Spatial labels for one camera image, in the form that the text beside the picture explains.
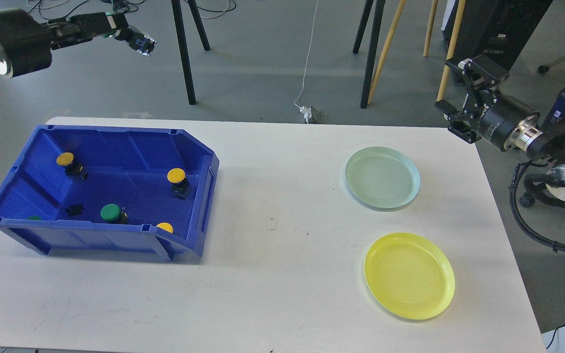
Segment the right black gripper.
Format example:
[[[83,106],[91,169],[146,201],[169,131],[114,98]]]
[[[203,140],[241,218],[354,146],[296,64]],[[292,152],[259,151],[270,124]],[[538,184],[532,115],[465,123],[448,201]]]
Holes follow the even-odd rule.
[[[460,76],[466,89],[461,109],[445,99],[435,102],[435,108],[447,118],[449,132],[469,144],[484,139],[500,151],[541,148],[536,143],[541,137],[539,113],[498,89],[509,78],[508,70],[484,54],[449,58],[445,65]]]

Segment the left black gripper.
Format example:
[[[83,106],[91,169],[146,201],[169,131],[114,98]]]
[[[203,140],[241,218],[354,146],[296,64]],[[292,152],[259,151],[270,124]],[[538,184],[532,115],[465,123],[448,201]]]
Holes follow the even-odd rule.
[[[130,26],[124,14],[88,13],[39,23],[20,8],[0,10],[0,75],[17,77],[52,63],[52,51],[87,43],[96,37],[125,42],[150,56],[157,40]]]

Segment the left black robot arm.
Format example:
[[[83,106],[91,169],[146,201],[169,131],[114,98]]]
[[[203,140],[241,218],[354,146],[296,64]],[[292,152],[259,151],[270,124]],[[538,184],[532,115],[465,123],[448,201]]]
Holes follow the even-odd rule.
[[[0,75],[18,77],[46,69],[53,50],[114,38],[148,56],[155,39],[128,24],[123,13],[88,13],[37,22],[20,8],[0,10]]]

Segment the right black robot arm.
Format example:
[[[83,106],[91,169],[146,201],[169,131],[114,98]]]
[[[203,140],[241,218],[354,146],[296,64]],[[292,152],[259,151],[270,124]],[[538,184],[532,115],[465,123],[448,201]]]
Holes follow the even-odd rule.
[[[486,54],[451,55],[444,68],[458,74],[466,89],[459,109],[444,99],[435,102],[449,132],[469,144],[485,140],[502,152],[525,152],[527,161],[516,166],[509,187],[512,215],[531,239],[554,252],[565,252],[565,243],[536,232],[518,209],[535,201],[565,209],[565,88],[541,119],[534,109],[500,91],[499,84],[509,78],[509,71]]]

